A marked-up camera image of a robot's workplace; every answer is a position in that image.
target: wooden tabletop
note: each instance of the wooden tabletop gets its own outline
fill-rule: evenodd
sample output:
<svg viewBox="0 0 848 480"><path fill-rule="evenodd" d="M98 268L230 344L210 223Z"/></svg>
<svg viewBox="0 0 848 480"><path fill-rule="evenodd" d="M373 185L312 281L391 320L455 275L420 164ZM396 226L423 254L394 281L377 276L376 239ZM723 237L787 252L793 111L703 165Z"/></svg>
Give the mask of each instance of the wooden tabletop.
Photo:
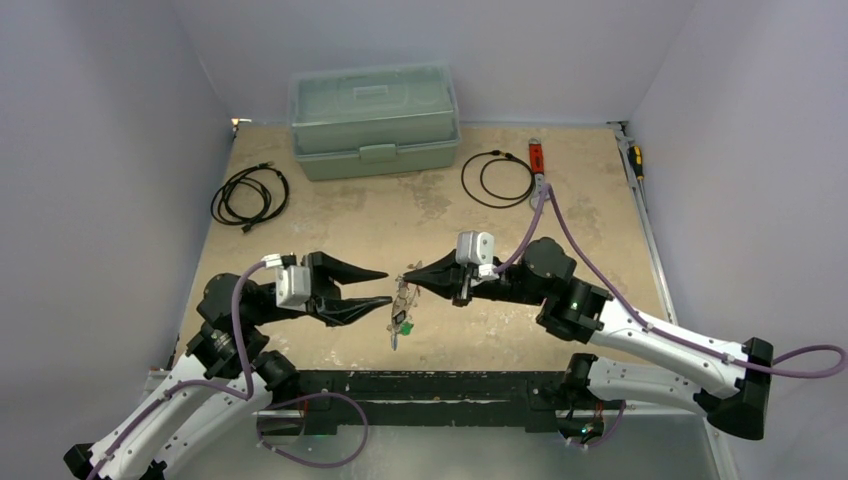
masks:
<svg viewBox="0 0 848 480"><path fill-rule="evenodd" d="M453 167L379 177L313 183L295 162L288 130L242 126L233 145L227 176L260 162L274 162L291 185L289 207L278 218L243 234L237 227L213 223L197 267L183 319L178 350L197 332L195 307L214 275L241 274L270 253L303 255L322 250L340 260L389 273L383 280L342 287L345 297L394 295L395 278L409 264L431 263L454 248L464 230L492 233L496 254L507 258L532 217L529 204L495 210L472 201L460 185L460 169L471 155L500 149L527 159L527 142L542 140L547 181L556 191L577 242L621 291L645 312L664 318L651 272L644 234L611 130L569 128L468 127ZM484 159L469 166L472 192L479 187ZM282 198L272 174L257 174ZM494 164L486 183L495 192L521 193L528 174L517 165ZM259 197L249 189L233 195L232 205L245 213L258 210ZM536 238L550 236L575 256L560 232L549 205ZM600 285L578 259L576 276ZM257 282L273 279L255 274ZM271 337L267 349L280 350L298 368L391 370L563 370L575 352L592 352L622 361L629 355L566 343L534 322L538 307L474 300L457 308L423 292L411 311L415 324L389 343L390 307L372 312L353 325L327 328L309 317L261 328Z"/></svg>

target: black cable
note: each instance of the black cable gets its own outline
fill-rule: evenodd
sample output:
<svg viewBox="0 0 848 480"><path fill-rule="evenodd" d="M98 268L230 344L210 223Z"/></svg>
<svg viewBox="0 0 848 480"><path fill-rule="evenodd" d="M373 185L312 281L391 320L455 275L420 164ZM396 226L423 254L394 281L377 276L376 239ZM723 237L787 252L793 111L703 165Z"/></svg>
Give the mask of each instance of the black cable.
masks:
<svg viewBox="0 0 848 480"><path fill-rule="evenodd" d="M491 195L492 197L495 197L499 200L506 200L506 201L513 201L514 200L513 203L509 203L509 204L506 204L506 205L492 205L491 203L486 203L483 200L480 200L479 198L475 197L468 190L468 186L465 184L465 170L468 168L468 164L471 163L472 160L486 156L486 155L491 155L491 156L498 157L498 158L494 158L492 160L489 160L488 162L486 162L485 165L483 165L483 168L480 170L480 186L483 187L483 191L485 191L487 194ZM530 175L530 184L527 186L527 190L524 193L516 195L514 197L507 197L505 195L498 195L498 194L492 192L491 190L489 190L489 188L486 186L486 182L483 181L483 175L486 173L486 169L489 168L490 165L492 165L493 163L498 163L498 162L515 163L515 164L521 165L522 167L524 167L525 170L527 170L527 173ZM491 152L478 153L477 155L474 155L473 157L466 160L465 164L462 166L462 172L459 174L459 179L462 182L462 189L465 190L465 193L469 197L471 197L472 200L479 203L480 205L483 205L483 206L486 206L486 207L489 207L489 208L500 208L500 209L512 208L512 207L520 204L521 202L527 200L528 198L530 198L530 195L533 194L533 187L535 186L535 182L533 181L533 171L530 170L530 165L527 165L526 163L524 163L524 161L522 161L520 158L516 157L515 155L513 155L509 152L501 152L500 150L492 150Z"/></svg>
<svg viewBox="0 0 848 480"><path fill-rule="evenodd" d="M271 162L260 163L259 165L245 168L227 179L227 181L224 182L224 185L222 185L212 197L212 203L209 205L209 211L212 213L212 218L223 225L234 227L240 226L241 231L247 233L256 225L267 222L268 220L271 220L283 213L283 210L285 210L286 205L289 203L289 182L286 180L283 172L273 168L271 165L273 165ZM268 190L268 188L259 180L248 176L251 173L261 170L274 172L274 174L277 175L277 178L280 179L280 183L283 184L283 201L280 202L279 207L270 213L269 210L271 210L271 205L273 204L271 191ZM246 217L236 213L232 207L230 207L230 197L239 185L245 185L252 188L259 194L260 197L262 197L262 209L255 215Z"/></svg>

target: green toolbox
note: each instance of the green toolbox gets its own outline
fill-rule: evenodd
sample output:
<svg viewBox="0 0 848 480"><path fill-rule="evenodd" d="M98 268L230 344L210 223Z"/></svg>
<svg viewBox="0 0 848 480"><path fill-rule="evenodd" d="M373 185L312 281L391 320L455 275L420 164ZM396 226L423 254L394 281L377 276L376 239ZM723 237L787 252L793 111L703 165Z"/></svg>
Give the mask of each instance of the green toolbox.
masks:
<svg viewBox="0 0 848 480"><path fill-rule="evenodd" d="M298 74L289 99L292 148L310 180L453 164L459 113L447 65Z"/></svg>

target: white wall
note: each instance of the white wall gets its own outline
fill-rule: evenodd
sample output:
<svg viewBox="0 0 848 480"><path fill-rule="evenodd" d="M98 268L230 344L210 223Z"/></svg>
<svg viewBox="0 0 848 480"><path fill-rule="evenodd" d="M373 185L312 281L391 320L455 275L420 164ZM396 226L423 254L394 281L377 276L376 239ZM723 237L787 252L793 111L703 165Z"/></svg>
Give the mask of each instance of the white wall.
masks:
<svg viewBox="0 0 848 480"><path fill-rule="evenodd" d="M284 120L294 72L450 62L465 121L628 118L694 0L175 0L234 117Z"/></svg>
<svg viewBox="0 0 848 480"><path fill-rule="evenodd" d="M168 0L0 4L0 477L70 478L138 404L228 124Z"/></svg>
<svg viewBox="0 0 848 480"><path fill-rule="evenodd" d="M701 0L636 110L681 324L848 346L848 3ZM821 368L820 354L787 367ZM744 479L845 478L848 376L775 379Z"/></svg>

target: screwdriver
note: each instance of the screwdriver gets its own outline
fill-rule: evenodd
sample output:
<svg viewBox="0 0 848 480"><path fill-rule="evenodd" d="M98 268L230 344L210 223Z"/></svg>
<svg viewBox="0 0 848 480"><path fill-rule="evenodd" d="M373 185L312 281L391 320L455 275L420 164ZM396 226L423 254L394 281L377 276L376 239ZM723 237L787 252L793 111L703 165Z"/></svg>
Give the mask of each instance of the screwdriver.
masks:
<svg viewBox="0 0 848 480"><path fill-rule="evenodd" d="M633 174L636 175L636 183L639 184L639 191L642 192L642 202L645 204L645 211L648 211L648 199L645 196L645 172L642 169L642 149L633 145L627 149L627 161L630 162L630 168L633 169Z"/></svg>

